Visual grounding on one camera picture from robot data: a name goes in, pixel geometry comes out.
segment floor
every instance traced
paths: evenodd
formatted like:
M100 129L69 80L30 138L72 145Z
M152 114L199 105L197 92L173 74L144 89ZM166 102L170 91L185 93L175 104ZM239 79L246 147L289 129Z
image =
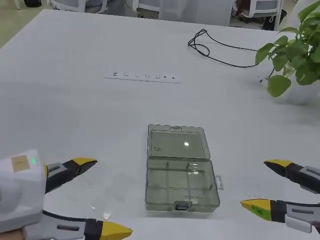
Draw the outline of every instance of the floor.
M14 0L0 0L0 48L5 45L15 34L17 34L27 23L29 23L42 9L49 9L46 0L42 0L42 7L29 8L26 7L23 0L19 0L21 10L16 9ZM295 6L294 0L284 0L283 9L288 14L291 13ZM145 18L156 18L157 13L140 9L139 13ZM124 16L135 16L129 8L126 8ZM281 26L286 23L286 18L282 21ZM261 25L255 23L245 24L237 19L231 19L230 25L241 28L261 28Z

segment power strip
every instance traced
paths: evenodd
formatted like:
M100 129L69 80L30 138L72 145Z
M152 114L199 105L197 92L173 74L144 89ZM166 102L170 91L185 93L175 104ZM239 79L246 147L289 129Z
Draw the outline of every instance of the power strip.
M154 82L166 84L180 84L176 76L167 74L137 73L129 71L112 71L108 72L105 79L131 80L139 82Z

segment box lid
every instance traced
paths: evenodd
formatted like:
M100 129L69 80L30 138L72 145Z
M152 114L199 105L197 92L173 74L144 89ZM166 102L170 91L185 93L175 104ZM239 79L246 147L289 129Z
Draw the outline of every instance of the box lid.
M148 126L149 157L210 159L210 152L202 127Z

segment beige label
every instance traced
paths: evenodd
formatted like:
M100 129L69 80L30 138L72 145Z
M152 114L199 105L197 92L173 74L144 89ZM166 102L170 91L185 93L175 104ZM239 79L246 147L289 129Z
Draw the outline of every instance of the beige label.
M30 169L28 158L26 155L14 156L11 158L11 162L12 162L13 171L15 173Z

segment white tabletop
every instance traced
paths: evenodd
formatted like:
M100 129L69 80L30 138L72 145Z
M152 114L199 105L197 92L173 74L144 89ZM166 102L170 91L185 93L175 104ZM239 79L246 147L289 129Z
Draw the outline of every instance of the white tabletop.
M317 203L277 176L267 159L320 167L320 111L274 103L259 79L272 67L232 68L187 42L205 28L224 43L258 49L275 32L44 10L0 49L0 153L36 148L46 163L84 156L98 163L46 196L45 209L109 217L131 240L317 239L264 221L240 200ZM255 54L207 43L211 55L251 65ZM170 73L181 84L105 79L109 71ZM209 215L145 210L148 124L204 128L221 206Z

